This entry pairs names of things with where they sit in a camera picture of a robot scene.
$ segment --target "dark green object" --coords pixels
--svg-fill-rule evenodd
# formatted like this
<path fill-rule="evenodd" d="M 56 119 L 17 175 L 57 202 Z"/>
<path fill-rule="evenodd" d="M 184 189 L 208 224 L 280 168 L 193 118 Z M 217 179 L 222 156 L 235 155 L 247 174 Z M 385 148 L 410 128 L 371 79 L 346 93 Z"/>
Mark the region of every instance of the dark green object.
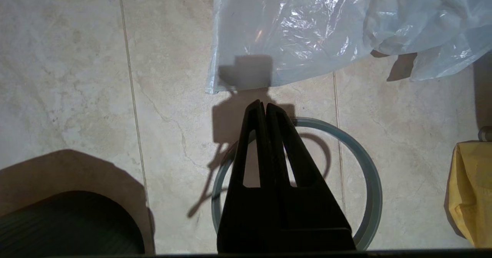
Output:
<path fill-rule="evenodd" d="M 69 191 L 0 217 L 0 257 L 143 254 L 139 228 L 109 198 Z"/>

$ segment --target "circular rim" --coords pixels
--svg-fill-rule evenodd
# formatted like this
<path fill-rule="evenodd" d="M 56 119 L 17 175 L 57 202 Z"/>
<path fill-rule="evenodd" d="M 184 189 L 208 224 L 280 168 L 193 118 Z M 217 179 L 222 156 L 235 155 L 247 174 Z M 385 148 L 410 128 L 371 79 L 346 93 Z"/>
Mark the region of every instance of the circular rim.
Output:
<path fill-rule="evenodd" d="M 314 128 L 324 131 L 339 139 L 339 141 L 350 149 L 352 154 L 359 162 L 366 180 L 367 199 L 364 217 L 362 218 L 359 229 L 354 235 L 354 242 L 357 249 L 367 249 L 372 239 L 376 235 L 379 222 L 381 221 L 381 212 L 383 208 L 383 191 L 381 188 L 381 180 L 379 179 L 379 174 L 371 157 L 354 138 L 334 125 L 330 125 L 329 123 L 325 123 L 324 121 L 320 121 L 315 118 L 292 117 L 291 120 L 296 127 Z M 248 143 L 253 142 L 253 140 L 255 140 L 255 136 L 250 136 Z M 237 142 L 229 148 L 222 162 L 220 162 L 220 167 L 212 189 L 211 212 L 212 221 L 216 232 L 218 232 L 218 226 L 222 213 L 220 209 L 220 193 L 222 184 L 224 182 L 227 170 L 234 161 L 236 148 Z"/>

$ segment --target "floor tile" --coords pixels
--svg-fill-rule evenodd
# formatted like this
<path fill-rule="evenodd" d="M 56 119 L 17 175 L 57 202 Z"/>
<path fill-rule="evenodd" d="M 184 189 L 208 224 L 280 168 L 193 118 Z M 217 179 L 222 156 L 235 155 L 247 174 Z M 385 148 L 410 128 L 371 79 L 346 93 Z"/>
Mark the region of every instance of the floor tile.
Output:
<path fill-rule="evenodd" d="M 421 82 L 387 82 L 396 57 L 365 58 L 336 72 L 340 125 L 378 168 L 382 219 L 370 249 L 469 247 L 444 209 L 452 151 L 476 139 L 473 69 Z M 357 229 L 365 183 L 342 148 L 347 216 Z"/>
<path fill-rule="evenodd" d="M 158 253 L 216 251 L 209 194 L 248 104 L 275 102 L 291 115 L 336 123 L 331 74 L 270 90 L 204 93 L 212 5 L 213 0 L 123 0 Z M 323 169 L 326 154 L 311 138 L 306 141 Z M 330 147 L 328 183 L 341 195 L 337 142 L 323 140 Z"/>
<path fill-rule="evenodd" d="M 0 0 L 0 15 L 0 213 L 92 190 L 151 247 L 120 0 Z"/>

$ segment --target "plastic bag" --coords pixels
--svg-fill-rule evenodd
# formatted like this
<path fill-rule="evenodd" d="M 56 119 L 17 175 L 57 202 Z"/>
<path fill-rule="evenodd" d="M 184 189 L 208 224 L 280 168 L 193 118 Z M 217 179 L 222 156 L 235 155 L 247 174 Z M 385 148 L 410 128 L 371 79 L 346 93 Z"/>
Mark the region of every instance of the plastic bag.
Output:
<path fill-rule="evenodd" d="M 214 0 L 206 90 L 280 86 L 372 49 L 418 52 L 413 79 L 454 74 L 492 49 L 491 12 L 492 0 Z"/>

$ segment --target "yellow cloth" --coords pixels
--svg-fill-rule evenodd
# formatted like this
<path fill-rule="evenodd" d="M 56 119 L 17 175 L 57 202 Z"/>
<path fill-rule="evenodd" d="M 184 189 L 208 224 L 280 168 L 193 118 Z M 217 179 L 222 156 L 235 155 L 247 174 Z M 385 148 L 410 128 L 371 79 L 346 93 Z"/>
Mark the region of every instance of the yellow cloth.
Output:
<path fill-rule="evenodd" d="M 449 178 L 449 212 L 475 247 L 492 247 L 492 143 L 455 147 Z"/>

